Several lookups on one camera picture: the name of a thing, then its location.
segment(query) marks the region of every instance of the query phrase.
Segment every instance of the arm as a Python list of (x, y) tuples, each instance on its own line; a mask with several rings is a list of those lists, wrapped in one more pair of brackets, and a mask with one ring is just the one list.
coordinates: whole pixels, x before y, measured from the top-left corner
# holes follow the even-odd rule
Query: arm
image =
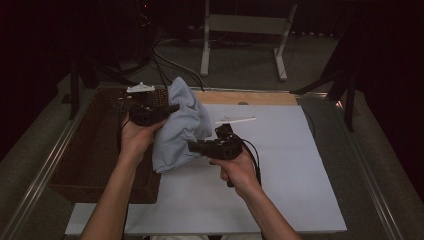
[(118, 162), (81, 239), (121, 239), (137, 166), (152, 143), (155, 130), (163, 124), (164, 121), (150, 127), (140, 127), (128, 122), (122, 129)]
[(250, 213), (267, 240), (300, 239), (286, 219), (259, 185), (252, 159), (245, 149), (232, 161), (210, 159), (221, 166), (221, 178), (233, 182), (237, 194), (245, 201)]

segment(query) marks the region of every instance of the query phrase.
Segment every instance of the light blue towel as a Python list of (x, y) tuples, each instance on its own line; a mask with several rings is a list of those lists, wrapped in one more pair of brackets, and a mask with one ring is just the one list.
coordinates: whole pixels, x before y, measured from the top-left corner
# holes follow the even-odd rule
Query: light blue towel
[(212, 136), (208, 112), (182, 78), (177, 77), (168, 87), (168, 99), (170, 105), (180, 104), (180, 109), (169, 116), (155, 135), (152, 161), (157, 173), (200, 157), (188, 150), (188, 141)]

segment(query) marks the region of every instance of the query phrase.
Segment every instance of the floor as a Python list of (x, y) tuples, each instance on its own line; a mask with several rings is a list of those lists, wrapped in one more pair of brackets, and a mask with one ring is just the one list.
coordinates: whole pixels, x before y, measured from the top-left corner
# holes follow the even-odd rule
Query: floor
[[(267, 38), (251, 46), (212, 49), (209, 76), (202, 79), (205, 89), (290, 91), (301, 88), (319, 78), (337, 40), (315, 36), (296, 38), (290, 35), (283, 53), (288, 75), (286, 82), (280, 81), (276, 72), (272, 53), (272, 48), (276, 45), (278, 40)], [(194, 72), (200, 71), (200, 39), (168, 39), (156, 49), (162, 57)], [(150, 62), (142, 71), (127, 77), (144, 84), (160, 85), (162, 82), (156, 68)], [(198, 87), (195, 77), (192, 78), (193, 74), (163, 65), (162, 69), (169, 79), (181, 76), (190, 86)], [(101, 74), (99, 78), (106, 84), (113, 82)], [(362, 94), (356, 92), (353, 117), (355, 132), (351, 133), (346, 131), (340, 121), (342, 111), (335, 103), (323, 99), (330, 87), (331, 84), (321, 86), (314, 93), (298, 97), (297, 100), (308, 115), (311, 131), (348, 231), (302, 237), (314, 240), (422, 239), (423, 203), (367, 108)], [(0, 232), (3, 234), (8, 230), (8, 222), (16, 219), (13, 216), (20, 201), (37, 177), (62, 129), (69, 124), (70, 106), (61, 103), (64, 95), (69, 93), (69, 77), (60, 82), (58, 88), (58, 96), (0, 163)], [(37, 194), (38, 201), (30, 206), (26, 217), (20, 219), (22, 227), (16, 229), (17, 234), (13, 239), (74, 239), (63, 236), (73, 204), (49, 187)], [(388, 221), (381, 220), (385, 216), (389, 218)]]

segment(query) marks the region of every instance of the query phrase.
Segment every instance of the person's left hand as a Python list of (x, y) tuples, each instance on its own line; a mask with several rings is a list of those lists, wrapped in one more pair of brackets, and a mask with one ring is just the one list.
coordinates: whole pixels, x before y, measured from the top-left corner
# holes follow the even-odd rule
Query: person's left hand
[(158, 122), (149, 127), (138, 126), (132, 121), (128, 121), (128, 114), (124, 120), (124, 127), (121, 132), (121, 153), (120, 159), (129, 159), (126, 161), (135, 161), (138, 165), (143, 159), (149, 145), (153, 142), (155, 131), (162, 127), (166, 120)]

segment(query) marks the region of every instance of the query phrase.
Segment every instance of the forearm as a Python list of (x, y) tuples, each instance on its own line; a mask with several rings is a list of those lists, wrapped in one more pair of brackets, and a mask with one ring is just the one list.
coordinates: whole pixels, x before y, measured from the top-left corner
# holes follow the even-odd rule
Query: forearm
[(118, 161), (81, 239), (121, 239), (135, 172), (134, 166)]
[(244, 201), (266, 240), (300, 239), (262, 189), (253, 191)]

